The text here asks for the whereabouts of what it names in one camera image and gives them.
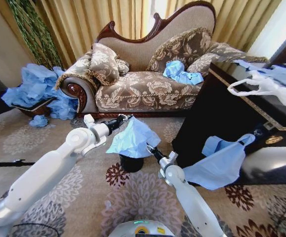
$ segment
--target carved wooden frame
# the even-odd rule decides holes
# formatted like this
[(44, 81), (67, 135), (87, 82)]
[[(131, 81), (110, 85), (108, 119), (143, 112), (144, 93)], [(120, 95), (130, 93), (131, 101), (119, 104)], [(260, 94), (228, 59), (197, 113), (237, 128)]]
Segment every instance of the carved wooden frame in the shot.
[[(152, 39), (153, 37), (155, 37), (157, 34), (159, 34), (175, 17), (177, 17), (181, 12), (185, 11), (186, 9), (193, 7), (193, 6), (206, 6), (208, 7), (214, 16), (214, 28), (213, 28), (213, 32), (215, 29), (215, 23), (216, 23), (216, 13), (215, 13), (215, 9), (214, 6), (207, 2), (207, 1), (193, 1), (190, 2), (186, 5), (184, 5), (183, 7), (181, 7), (180, 9), (178, 9), (176, 12), (174, 12), (170, 17), (168, 17), (167, 19), (162, 19), (158, 13), (154, 14), (154, 19), (155, 19), (155, 23), (153, 28), (151, 29), (151, 31), (144, 37), (141, 39), (127, 39), (124, 38), (122, 36), (120, 36), (114, 29), (115, 26), (115, 22), (114, 21), (110, 21), (99, 33), (96, 42), (99, 42), (101, 39), (103, 38), (107, 38), (107, 37), (111, 37), (111, 38), (117, 38), (120, 39), (124, 42), (130, 42), (130, 43), (143, 43), (143, 42), (147, 42), (150, 39)], [(71, 93), (72, 95), (78, 97), (79, 100), (79, 107), (77, 112), (81, 112), (84, 110), (85, 106), (86, 106), (86, 102), (87, 102), (87, 94), (85, 92), (85, 90), (78, 84), (76, 83), (70, 83), (67, 86), (67, 90), (69, 91), (69, 93)], [(105, 112), (105, 113), (92, 113), (93, 117), (98, 119), (98, 118), (104, 118), (104, 117), (117, 117), (119, 113), (111, 113), (111, 112)], [(137, 117), (179, 117), (179, 116), (185, 116), (186, 111), (181, 111), (181, 112), (137, 112), (137, 113), (130, 113), (130, 114), (134, 114)]]
[(151, 29), (151, 31), (144, 37), (141, 39), (127, 39), (124, 38), (122, 36), (120, 36), (114, 29), (115, 26), (115, 22), (114, 21), (110, 21), (99, 33), (96, 42), (99, 42), (101, 39), (103, 38), (107, 38), (107, 37), (112, 37), (112, 38), (117, 38), (120, 39), (122, 41), (125, 42), (130, 42), (130, 43), (143, 43), (143, 42), (147, 42), (150, 39), (152, 39), (153, 37), (155, 37), (157, 34), (159, 34), (159, 32), (162, 31), (163, 28), (165, 28), (176, 16), (178, 16), (181, 12), (185, 11), (186, 9), (193, 7), (193, 6), (206, 6), (208, 8), (210, 8), (213, 12), (214, 15), (214, 28), (213, 28), (213, 32), (215, 29), (215, 22), (216, 22), (216, 13), (215, 13), (215, 9), (214, 6), (207, 2), (207, 1), (192, 1), (186, 5), (184, 5), (183, 7), (181, 7), (180, 9), (178, 9), (176, 12), (174, 12), (170, 17), (168, 17), (167, 19), (162, 19), (158, 13), (154, 14), (154, 19), (155, 19), (155, 23), (153, 28)]

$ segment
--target white plastic bag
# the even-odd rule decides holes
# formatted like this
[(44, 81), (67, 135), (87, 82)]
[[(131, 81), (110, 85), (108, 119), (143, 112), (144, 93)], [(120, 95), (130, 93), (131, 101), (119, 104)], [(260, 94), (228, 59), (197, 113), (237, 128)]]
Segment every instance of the white plastic bag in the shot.
[[(252, 79), (244, 79), (237, 81), (227, 88), (229, 92), (236, 96), (248, 96), (248, 95), (275, 95), (281, 101), (282, 104), (286, 106), (286, 87), (281, 86), (270, 77), (261, 75), (258, 71), (249, 72), (252, 75)], [(247, 83), (250, 85), (258, 85), (258, 90), (252, 91), (240, 91), (237, 92), (234, 90), (234, 86)]]

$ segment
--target throw pillow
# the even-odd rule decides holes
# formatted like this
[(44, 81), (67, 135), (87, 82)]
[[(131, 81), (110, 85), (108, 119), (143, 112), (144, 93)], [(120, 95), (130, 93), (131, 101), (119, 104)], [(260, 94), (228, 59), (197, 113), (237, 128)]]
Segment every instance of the throw pillow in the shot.
[(109, 47), (94, 43), (88, 75), (96, 77), (103, 85), (113, 85), (119, 80), (117, 54)]
[(56, 90), (60, 88), (62, 82), (66, 78), (76, 77), (90, 82), (94, 89), (97, 91), (101, 85), (100, 81), (97, 78), (88, 75), (87, 73), (90, 67), (91, 59), (92, 50), (80, 57), (76, 63), (74, 63), (69, 69), (67, 69), (67, 71), (63, 73), (63, 75), (58, 78), (55, 86)]
[(179, 60), (187, 68), (206, 52), (210, 43), (211, 33), (206, 28), (185, 31), (159, 46), (146, 70), (164, 72), (166, 63), (174, 60)]
[(232, 62), (236, 59), (242, 59), (246, 62), (250, 63), (267, 63), (268, 59), (265, 57), (255, 57), (248, 55), (245, 52), (242, 52), (238, 49), (232, 48), (230, 45), (226, 43), (218, 43), (213, 42), (209, 49), (207, 50), (207, 53), (215, 53), (220, 56), (219, 61), (220, 62)]
[(219, 57), (220, 56), (215, 53), (206, 53), (194, 61), (194, 63), (188, 67), (187, 72), (201, 73), (202, 77), (205, 77), (208, 74), (210, 64), (218, 61)]
[(129, 63), (122, 60), (122, 59), (116, 59), (117, 65), (118, 65), (118, 70), (120, 76), (124, 76), (128, 73), (129, 71)]

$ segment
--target sofa backrest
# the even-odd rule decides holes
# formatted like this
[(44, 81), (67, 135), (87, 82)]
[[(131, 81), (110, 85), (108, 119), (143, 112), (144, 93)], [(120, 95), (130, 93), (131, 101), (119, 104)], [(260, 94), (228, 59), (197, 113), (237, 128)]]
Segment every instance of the sofa backrest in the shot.
[(114, 21), (111, 21), (100, 32), (96, 42), (114, 50), (130, 64), (131, 71), (144, 71), (156, 49), (171, 37), (197, 27), (208, 28), (213, 33), (215, 27), (214, 7), (203, 1), (191, 2), (167, 19), (162, 20), (158, 13), (154, 18), (154, 27), (142, 39), (120, 36), (114, 30)]

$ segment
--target patterned carpet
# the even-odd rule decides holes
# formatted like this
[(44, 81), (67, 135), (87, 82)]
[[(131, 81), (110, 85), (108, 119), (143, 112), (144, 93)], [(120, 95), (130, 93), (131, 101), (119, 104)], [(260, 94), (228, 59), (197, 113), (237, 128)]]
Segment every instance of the patterned carpet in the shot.
[[(142, 118), (162, 139), (159, 148), (171, 151), (183, 118)], [(16, 158), (37, 161), (57, 149), (70, 130), (84, 126), (81, 119), (51, 119), (45, 128), (28, 126), (29, 118), (18, 110), (0, 115), (0, 161)], [(107, 236), (119, 223), (136, 219), (163, 222), (178, 237), (200, 236), (185, 216), (174, 189), (157, 178), (154, 158), (143, 168), (126, 173), (116, 154), (106, 154), (107, 144), (79, 159), (69, 174), (37, 201), (12, 229), (11, 237)], [(0, 168), (0, 197), (28, 168)], [(216, 214), (228, 237), (286, 237), (286, 185), (229, 186), (216, 191), (197, 188)]]

